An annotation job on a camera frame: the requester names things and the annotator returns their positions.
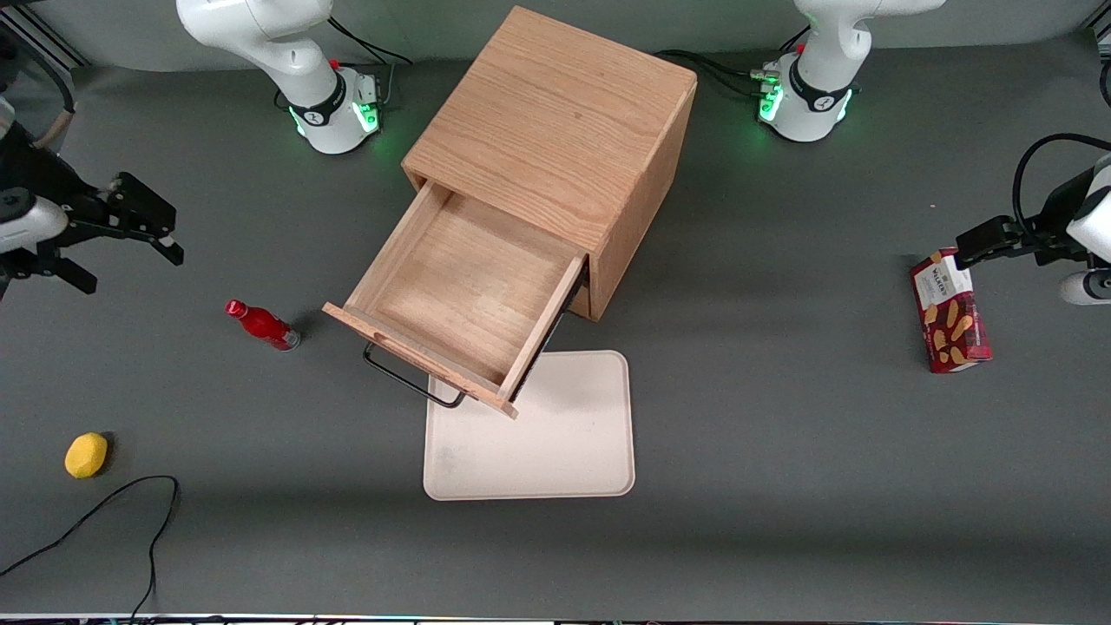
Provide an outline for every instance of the wooden box top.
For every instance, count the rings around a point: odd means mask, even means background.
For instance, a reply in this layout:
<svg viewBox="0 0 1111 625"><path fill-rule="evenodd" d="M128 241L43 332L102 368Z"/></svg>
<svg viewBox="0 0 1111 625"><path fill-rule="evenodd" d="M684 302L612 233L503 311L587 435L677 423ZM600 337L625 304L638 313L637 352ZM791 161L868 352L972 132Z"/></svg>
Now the wooden box top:
<svg viewBox="0 0 1111 625"><path fill-rule="evenodd" d="M402 167L595 251L695 82L514 7Z"/></svg>

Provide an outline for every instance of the bottle cap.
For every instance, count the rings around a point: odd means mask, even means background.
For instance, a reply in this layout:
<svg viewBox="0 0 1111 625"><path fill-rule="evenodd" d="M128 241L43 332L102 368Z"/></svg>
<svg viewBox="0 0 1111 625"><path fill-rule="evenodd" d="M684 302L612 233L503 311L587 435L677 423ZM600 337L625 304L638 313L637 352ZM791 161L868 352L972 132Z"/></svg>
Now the bottle cap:
<svg viewBox="0 0 1111 625"><path fill-rule="evenodd" d="M228 305L224 305L223 309L229 315L237 320L247 315L247 304L238 299L229 301Z"/></svg>

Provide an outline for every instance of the wooden drawer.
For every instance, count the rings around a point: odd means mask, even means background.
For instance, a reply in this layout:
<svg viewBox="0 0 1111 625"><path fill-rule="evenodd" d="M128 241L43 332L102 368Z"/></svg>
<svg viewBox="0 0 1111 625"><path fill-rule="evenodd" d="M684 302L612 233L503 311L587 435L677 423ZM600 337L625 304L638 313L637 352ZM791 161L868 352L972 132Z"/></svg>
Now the wooden drawer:
<svg viewBox="0 0 1111 625"><path fill-rule="evenodd" d="M343 306L324 311L516 417L512 400L585 263L578 245L429 181Z"/></svg>

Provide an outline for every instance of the black metal handle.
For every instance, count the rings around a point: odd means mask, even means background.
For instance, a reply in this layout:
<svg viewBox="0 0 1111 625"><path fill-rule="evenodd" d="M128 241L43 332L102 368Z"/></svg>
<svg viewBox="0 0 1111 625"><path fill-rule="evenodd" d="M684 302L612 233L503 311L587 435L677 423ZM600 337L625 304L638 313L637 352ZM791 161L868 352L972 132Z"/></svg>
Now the black metal handle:
<svg viewBox="0 0 1111 625"><path fill-rule="evenodd" d="M371 367L374 367L379 372L382 372L383 374L386 374L387 376L389 376L390 379L392 379L394 382L399 382L402 385L404 385L407 389L409 389L411 391L414 391L417 393L420 393L426 399L431 400L432 402L436 402L437 404L443 406L444 409L458 409L459 405L462 404L463 400L467 397L467 394L463 393L462 391L460 391L459 392L459 396L456 397L452 402L444 402L443 400L440 400L436 395L432 395L431 393L424 391L423 389L421 389L421 387L417 386L416 384L413 384L413 383L407 381L406 379L401 377L400 375L391 372L390 370L388 370L386 367L386 365L382 365L381 363L376 363L374 360L371 357L371 354L370 354L371 352L373 352L373 350L374 350L374 344L373 343L368 343L367 344L367 349L362 351L362 361L363 361L363 363L367 363Z"/></svg>

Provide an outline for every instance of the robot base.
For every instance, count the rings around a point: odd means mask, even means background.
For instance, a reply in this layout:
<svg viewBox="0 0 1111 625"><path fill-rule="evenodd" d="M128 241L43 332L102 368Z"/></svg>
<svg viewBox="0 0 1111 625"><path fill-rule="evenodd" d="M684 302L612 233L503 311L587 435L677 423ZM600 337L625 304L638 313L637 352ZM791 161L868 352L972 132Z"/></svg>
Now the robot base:
<svg viewBox="0 0 1111 625"><path fill-rule="evenodd" d="M798 58L799 56L793 52L784 54L778 61L764 63L763 69L785 77ZM850 90L840 102L834 102L833 98L830 98L829 110L814 112L810 110L807 100L794 91L789 80L780 79L771 92L760 100L757 119L771 125L784 139L809 143L823 139L839 121L844 119L845 107L851 98Z"/></svg>
<svg viewBox="0 0 1111 625"><path fill-rule="evenodd" d="M374 77L350 68L340 68L337 72L347 82L347 100L326 125L302 123L290 110L297 131L317 151L326 154L341 154L358 148L367 137L378 132L381 123Z"/></svg>

